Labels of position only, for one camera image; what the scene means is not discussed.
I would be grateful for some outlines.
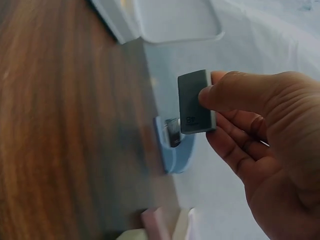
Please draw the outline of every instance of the skin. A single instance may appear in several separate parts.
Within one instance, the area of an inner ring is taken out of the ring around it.
[[[206,136],[259,226],[272,240],[320,240],[320,83],[297,72],[211,78],[199,94],[217,111]]]

